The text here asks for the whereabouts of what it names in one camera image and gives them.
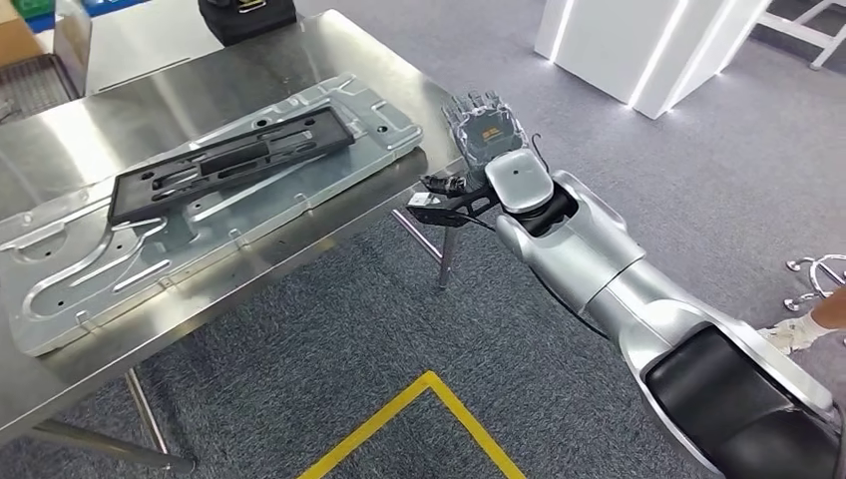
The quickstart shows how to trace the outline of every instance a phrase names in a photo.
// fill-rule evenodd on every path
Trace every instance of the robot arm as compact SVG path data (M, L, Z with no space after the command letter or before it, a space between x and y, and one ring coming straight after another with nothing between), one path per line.
M473 200L409 211L459 226L478 213L475 199L500 203L497 236L559 301L606 332L672 444L728 479L846 478L825 387L748 324L650 265L623 218L573 175L548 173L526 148L484 171L488 184ZM463 207L467 214L456 213Z

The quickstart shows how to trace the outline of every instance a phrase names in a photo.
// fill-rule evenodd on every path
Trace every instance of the white sneaker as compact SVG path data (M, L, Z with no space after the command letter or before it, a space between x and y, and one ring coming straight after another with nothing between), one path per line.
M815 340L831 331L817 324L810 314L784 319L772 327L758 329L760 335L784 354L807 349Z

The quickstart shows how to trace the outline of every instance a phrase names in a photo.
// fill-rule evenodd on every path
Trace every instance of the floor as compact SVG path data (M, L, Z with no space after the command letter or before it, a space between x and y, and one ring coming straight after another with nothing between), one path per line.
M496 89L543 135L547 161L627 218L667 275L755 326L788 317L781 300L806 286L784 261L844 248L846 52L813 72L789 42L756 32L723 76L652 122L532 53L543 3L310 0L301 9L340 10L451 91ZM434 274L386 218L145 361L139 375L169 443L200 458L193 476L296 477L433 370L528 477L707 477L644 417L610 346L491 235L462 231L445 292ZM795 360L846 403L843 339L831 334ZM120 381L61 418L145 441ZM328 477L498 474L427 393ZM0 449L2 477L165 475L23 438Z

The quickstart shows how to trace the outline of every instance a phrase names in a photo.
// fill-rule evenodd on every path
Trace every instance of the cable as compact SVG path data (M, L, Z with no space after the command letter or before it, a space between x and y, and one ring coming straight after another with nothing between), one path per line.
M544 167L547 169L547 173L549 173L550 172L550 164L547 163L546 160L544 160L544 156L541 155L541 151L538 150L538 144L535 142L535 138L539 138L539 139L543 140L544 137L542 137L540 133L535 133L535 134L532 135L531 141L532 141L532 148L535 149L535 155L538 155L538 159L541 160L541 163L543 163Z
M576 319L576 321L578 321L578 322L580 322L581 324L583 324L583 325L584 325L587 329L589 329L589 330L590 330L593 334L595 334L595 335L597 335L597 336L601 337L602 339L604 339L604 340L606 340L606 341L610 341L610 340L611 340L610 338L608 338L608 335L607 335L607 334L605 334L604 332L600 331L600 330L599 330L596 326L594 326L594 325L590 324L590 323L589 323L586 319L584 319L584 318L583 318L583 317L581 317L581 316L580 316L577 312L575 312L575 311L574 311L574 310L570 307L570 305L569 305L569 304L567 304L567 303L565 303L565 302L561 301L561 299L558 297L558 295L557 295L557 294L555 294L555 292L554 292L554 291L552 291L552 289L549 287L549 285L548 285L548 284L546 284L546 283L545 283L545 282L541 279L541 277L540 277L540 276L538 276L538 274L537 274L537 273L536 273L533 269L530 269L530 271L532 272L532 274L534 274L534 275L535 275L535 277L536 277L536 278L538 279L538 281L541 283L541 286L543 286L543 287L544 287L544 289L545 289L545 290L546 290L546 291L550 294L550 296L552 296L552 297L553 297L553 299L554 299L554 300L555 300L558 304L560 304L561 306L563 306L563 307L564 307L564 309L566 309L568 313L572 314L572 315L573 315L573 317Z
M834 479L846 479L846 412L837 402L834 408L840 414L840 453L834 463Z
M473 218L473 217L471 217L470 215L465 215L465 214L463 214L463 213L461 213L461 212L451 212L451 214L452 214L452 215L455 215L456 217L463 218L463 219L467 220L467 221L468 221L468 222L470 222L470 223L474 223L474 224L476 224L476 225L479 225L480 227L482 227L482 228L484 228L485 230L488 230L488 231L490 231L490 232L494 232L494 233L496 233L496 232L497 232L497 230L496 230L494 227L492 227L492 226L488 225L487 223L485 223L485 222L483 222L483 221L481 221L481 220L478 220L478 219L476 219L476 218Z

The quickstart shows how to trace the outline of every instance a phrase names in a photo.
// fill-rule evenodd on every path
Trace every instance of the yellow floor tape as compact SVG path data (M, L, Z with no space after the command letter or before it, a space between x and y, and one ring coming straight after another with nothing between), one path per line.
M408 387L400 392L384 407L379 409L373 417L367 419L358 429L352 431L352 434L344 438L334 449L328 454L320 458L319 461L309 467L298 479L319 479L325 476L335 466L337 466L346 456L348 456L355 448L364 443L394 416L399 414L405 406L411 404L411 401L417 398L426 389L431 388L437 394L438 398L445 406L452 412L456 419L464 425L467 431L473 436L473 439L479 444L482 450L488 454L488 457L494 461L494 464L500 468L508 479L525 479L526 476L520 472L520 469L514 464L511 458L502 450L499 444L494 441L494 438L488 434L488 431L482 427L482 424L473 417L473 414L464 407L461 400L453 393L449 387L432 371L426 371L422 376L418 377Z

